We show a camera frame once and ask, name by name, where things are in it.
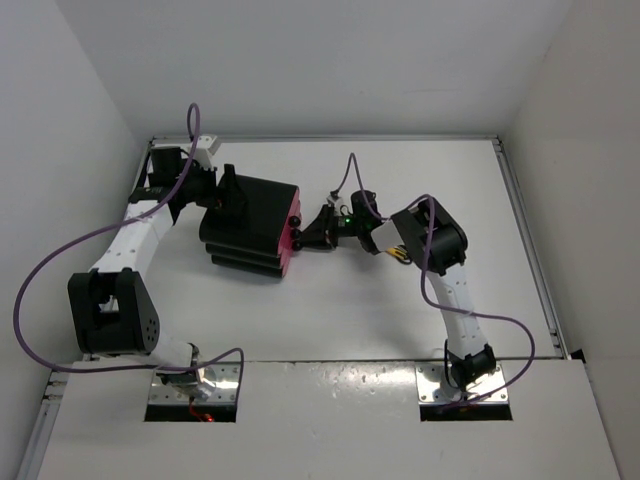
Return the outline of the pink drawer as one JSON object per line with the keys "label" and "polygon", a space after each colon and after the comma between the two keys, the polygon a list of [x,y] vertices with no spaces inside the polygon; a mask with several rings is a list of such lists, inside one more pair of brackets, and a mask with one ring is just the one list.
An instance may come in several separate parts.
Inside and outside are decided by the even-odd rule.
{"label": "pink drawer", "polygon": [[297,188],[293,194],[291,205],[287,214],[287,226],[292,229],[299,229],[302,223],[301,221],[301,203],[300,203],[300,189]]}
{"label": "pink drawer", "polygon": [[301,230],[299,228],[287,227],[283,230],[280,238],[282,251],[298,251],[300,248]]}
{"label": "pink drawer", "polygon": [[294,253],[291,250],[286,250],[281,256],[280,262],[280,277],[284,278],[288,272],[290,263],[292,258],[294,257]]}

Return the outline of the pink bottom drawer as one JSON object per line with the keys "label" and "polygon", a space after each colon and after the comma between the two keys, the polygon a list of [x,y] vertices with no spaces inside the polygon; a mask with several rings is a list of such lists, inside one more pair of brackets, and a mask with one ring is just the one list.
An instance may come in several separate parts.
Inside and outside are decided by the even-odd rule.
{"label": "pink bottom drawer", "polygon": [[288,272],[290,263],[292,258],[294,257],[294,253],[291,250],[286,250],[281,256],[280,262],[280,277],[284,278]]}

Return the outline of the black drawer cabinet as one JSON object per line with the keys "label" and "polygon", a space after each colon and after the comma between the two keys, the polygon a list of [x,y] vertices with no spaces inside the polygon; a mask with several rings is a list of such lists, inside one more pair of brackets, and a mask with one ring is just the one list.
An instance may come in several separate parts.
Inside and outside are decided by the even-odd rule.
{"label": "black drawer cabinet", "polygon": [[236,174],[245,193],[243,220],[219,220],[206,210],[199,238],[213,264],[280,277],[280,238],[296,185]]}

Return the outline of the yellow utility knife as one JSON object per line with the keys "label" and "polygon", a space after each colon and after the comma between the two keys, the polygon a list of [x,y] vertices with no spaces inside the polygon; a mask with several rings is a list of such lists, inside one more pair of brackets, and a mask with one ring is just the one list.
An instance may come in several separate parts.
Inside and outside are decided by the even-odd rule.
{"label": "yellow utility knife", "polygon": [[412,263],[412,259],[403,245],[391,247],[386,250],[386,253],[403,265],[410,265]]}

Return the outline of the pink top drawer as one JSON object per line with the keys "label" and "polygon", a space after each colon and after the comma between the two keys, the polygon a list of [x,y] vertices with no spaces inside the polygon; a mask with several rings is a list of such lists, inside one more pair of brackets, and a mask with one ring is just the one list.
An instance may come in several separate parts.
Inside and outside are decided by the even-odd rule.
{"label": "pink top drawer", "polygon": [[301,221],[301,203],[300,203],[300,189],[297,188],[293,194],[291,205],[287,214],[287,226],[292,229],[299,229],[302,223]]}

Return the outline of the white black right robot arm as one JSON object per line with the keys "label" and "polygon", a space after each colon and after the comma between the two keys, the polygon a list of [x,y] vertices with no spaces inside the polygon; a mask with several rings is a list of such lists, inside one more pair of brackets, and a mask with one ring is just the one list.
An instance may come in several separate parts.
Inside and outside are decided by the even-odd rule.
{"label": "white black right robot arm", "polygon": [[496,359],[492,347],[473,314],[464,264],[467,236],[436,199],[425,199],[383,221],[370,190],[351,195],[351,211],[341,214],[329,201],[303,230],[291,220],[293,249],[333,250],[341,238],[354,237],[364,251],[377,255],[402,246],[409,259],[425,276],[436,294],[446,329],[445,379],[460,391],[493,372]]}

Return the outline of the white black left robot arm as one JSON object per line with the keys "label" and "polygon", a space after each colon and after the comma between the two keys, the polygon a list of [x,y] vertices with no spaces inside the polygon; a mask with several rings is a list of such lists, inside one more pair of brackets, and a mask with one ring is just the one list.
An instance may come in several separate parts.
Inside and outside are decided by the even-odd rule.
{"label": "white black left robot arm", "polygon": [[162,381],[204,397],[216,385],[198,348],[174,339],[161,325],[144,278],[156,250],[189,204],[218,199],[213,156],[217,137],[152,147],[129,196],[122,226],[107,251],[86,273],[75,273],[68,295],[80,350],[102,357],[133,358],[157,367]]}

